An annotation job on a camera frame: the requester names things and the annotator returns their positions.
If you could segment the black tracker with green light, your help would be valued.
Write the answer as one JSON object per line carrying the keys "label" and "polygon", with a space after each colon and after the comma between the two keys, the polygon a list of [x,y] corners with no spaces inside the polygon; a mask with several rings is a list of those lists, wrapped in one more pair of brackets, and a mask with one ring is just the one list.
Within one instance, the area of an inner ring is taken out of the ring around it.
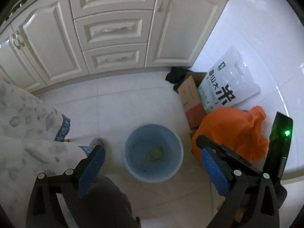
{"label": "black tracker with green light", "polygon": [[280,185],[287,164],[293,134],[293,119],[277,112],[269,136],[269,145],[263,172],[270,176],[274,186]]}

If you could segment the cream lower kitchen cabinets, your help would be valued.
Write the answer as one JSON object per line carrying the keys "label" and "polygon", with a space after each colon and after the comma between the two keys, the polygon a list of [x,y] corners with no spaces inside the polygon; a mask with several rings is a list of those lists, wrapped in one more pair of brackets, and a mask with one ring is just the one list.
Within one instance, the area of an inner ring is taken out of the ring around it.
{"label": "cream lower kitchen cabinets", "polygon": [[1,77],[29,92],[127,69],[191,67],[229,0],[1,0]]}

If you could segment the trash inside bucket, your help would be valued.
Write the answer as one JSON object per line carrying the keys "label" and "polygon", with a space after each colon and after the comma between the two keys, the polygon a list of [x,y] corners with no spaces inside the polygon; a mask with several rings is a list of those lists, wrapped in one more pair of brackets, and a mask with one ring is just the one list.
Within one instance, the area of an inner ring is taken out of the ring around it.
{"label": "trash inside bucket", "polygon": [[146,168],[163,159],[164,159],[163,147],[155,147],[153,149],[150,149],[147,153],[144,153],[144,158],[140,163],[140,166]]}

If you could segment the white rice bag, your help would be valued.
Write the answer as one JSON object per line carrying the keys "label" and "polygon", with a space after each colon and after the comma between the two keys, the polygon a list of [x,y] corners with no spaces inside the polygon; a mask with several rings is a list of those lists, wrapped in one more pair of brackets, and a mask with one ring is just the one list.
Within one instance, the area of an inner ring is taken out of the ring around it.
{"label": "white rice bag", "polygon": [[207,113],[232,107],[251,98],[261,89],[251,76],[240,53],[231,46],[206,73],[198,92]]}

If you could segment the orange plastic bag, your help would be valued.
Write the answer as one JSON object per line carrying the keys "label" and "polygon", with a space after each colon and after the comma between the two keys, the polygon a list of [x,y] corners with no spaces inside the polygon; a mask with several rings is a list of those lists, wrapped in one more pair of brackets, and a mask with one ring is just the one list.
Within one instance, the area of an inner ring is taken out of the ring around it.
{"label": "orange plastic bag", "polygon": [[224,145],[250,163],[261,160],[267,153],[269,141],[262,137],[261,127],[266,113],[260,106],[246,112],[235,108],[217,108],[206,115],[192,136],[192,154],[200,167],[201,149],[196,139],[204,135]]}

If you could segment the light blue trash bucket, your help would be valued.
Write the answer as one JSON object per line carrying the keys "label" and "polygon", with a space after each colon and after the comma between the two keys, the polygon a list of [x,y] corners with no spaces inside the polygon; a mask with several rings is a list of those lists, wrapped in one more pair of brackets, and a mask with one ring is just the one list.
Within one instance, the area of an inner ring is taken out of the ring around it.
{"label": "light blue trash bucket", "polygon": [[161,183],[180,169],[184,151],[180,137],[158,124],[144,124],[132,130],[122,149],[124,166],[137,180]]}

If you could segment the black cloth on floor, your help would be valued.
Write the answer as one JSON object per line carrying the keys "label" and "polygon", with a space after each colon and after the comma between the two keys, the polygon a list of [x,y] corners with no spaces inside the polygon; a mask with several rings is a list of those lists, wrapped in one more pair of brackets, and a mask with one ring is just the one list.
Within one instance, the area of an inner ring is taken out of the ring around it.
{"label": "black cloth on floor", "polygon": [[183,67],[172,67],[165,80],[173,84],[173,90],[178,93],[178,88],[189,72],[191,72],[189,69]]}

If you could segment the white floral tablecloth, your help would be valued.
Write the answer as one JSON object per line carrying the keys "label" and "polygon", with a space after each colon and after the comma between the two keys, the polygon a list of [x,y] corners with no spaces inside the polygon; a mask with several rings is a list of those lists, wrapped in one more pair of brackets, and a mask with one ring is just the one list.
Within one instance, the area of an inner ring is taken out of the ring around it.
{"label": "white floral tablecloth", "polygon": [[64,114],[1,80],[1,210],[14,227],[26,227],[38,174],[62,175],[92,152],[64,141],[69,128]]}

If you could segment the brown cardboard box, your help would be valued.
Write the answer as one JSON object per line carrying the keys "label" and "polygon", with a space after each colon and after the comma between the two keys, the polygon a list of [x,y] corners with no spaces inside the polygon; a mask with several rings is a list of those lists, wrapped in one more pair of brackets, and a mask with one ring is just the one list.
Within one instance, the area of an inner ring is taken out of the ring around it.
{"label": "brown cardboard box", "polygon": [[205,72],[188,72],[177,89],[191,130],[197,129],[207,114],[198,92],[198,87],[205,76]]}

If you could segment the grey shoe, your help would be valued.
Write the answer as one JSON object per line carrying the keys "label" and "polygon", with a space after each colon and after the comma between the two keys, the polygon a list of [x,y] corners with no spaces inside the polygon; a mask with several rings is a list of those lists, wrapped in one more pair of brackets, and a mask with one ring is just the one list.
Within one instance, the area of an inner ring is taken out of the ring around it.
{"label": "grey shoe", "polygon": [[96,147],[100,147],[100,151],[103,155],[106,154],[106,145],[105,145],[105,142],[102,138],[100,137],[97,137],[97,138],[94,138],[90,144],[89,144],[89,147],[91,148],[91,151],[93,151]]}

